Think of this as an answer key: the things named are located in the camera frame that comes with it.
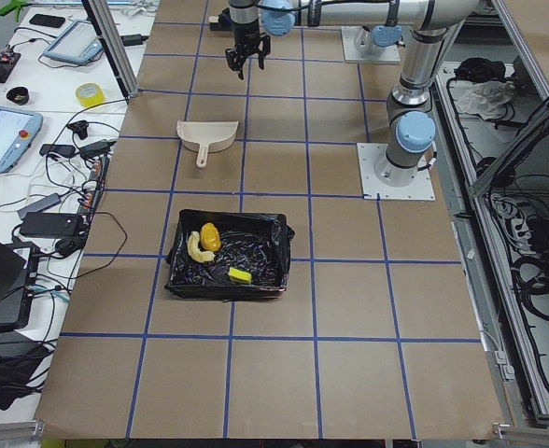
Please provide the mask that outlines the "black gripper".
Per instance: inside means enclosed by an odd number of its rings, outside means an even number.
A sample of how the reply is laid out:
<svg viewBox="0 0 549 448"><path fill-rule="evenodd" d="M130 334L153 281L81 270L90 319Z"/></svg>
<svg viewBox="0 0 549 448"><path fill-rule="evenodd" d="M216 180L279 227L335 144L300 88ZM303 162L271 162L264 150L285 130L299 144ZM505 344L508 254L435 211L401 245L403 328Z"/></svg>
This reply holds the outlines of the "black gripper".
<svg viewBox="0 0 549 448"><path fill-rule="evenodd" d="M229 68L239 79L244 79L244 65L246 59L252 55L258 56L260 70L265 68L265 60L271 53L271 37L260 30L260 23L232 24L234 47L225 50L225 57Z"/></svg>

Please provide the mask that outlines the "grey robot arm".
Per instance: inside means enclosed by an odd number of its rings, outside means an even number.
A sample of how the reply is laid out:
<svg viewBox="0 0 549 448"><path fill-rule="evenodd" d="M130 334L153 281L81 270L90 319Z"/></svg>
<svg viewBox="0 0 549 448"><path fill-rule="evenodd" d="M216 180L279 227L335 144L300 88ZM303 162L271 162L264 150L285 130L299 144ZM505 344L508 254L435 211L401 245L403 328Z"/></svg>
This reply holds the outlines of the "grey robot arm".
<svg viewBox="0 0 549 448"><path fill-rule="evenodd" d="M402 37L402 27L400 25L363 26L362 29L371 36L372 42L381 48L396 45Z"/></svg>
<svg viewBox="0 0 549 448"><path fill-rule="evenodd" d="M423 111L429 87L476 6L474 1L434 0L231 1L223 13L232 26L234 46L225 55L230 69L241 74L249 57L265 60L272 36L286 35L295 26L410 26L401 75L387 98L389 143L376 163L382 177L390 179L415 172L431 146L435 126Z"/></svg>

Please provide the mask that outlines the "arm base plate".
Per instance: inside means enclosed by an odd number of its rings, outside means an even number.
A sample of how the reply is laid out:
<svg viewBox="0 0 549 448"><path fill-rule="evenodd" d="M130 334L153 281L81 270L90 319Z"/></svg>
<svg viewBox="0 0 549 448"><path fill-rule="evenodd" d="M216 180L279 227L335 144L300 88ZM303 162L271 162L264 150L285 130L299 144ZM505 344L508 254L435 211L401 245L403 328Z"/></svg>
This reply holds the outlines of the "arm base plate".
<svg viewBox="0 0 549 448"><path fill-rule="evenodd" d="M357 143L357 152L364 200L435 200L424 154L416 167L403 169L387 160L387 144Z"/></svg>
<svg viewBox="0 0 549 448"><path fill-rule="evenodd" d="M376 46L373 42L371 32L362 26L343 26L341 33L346 63L400 64L401 56L398 46Z"/></svg>

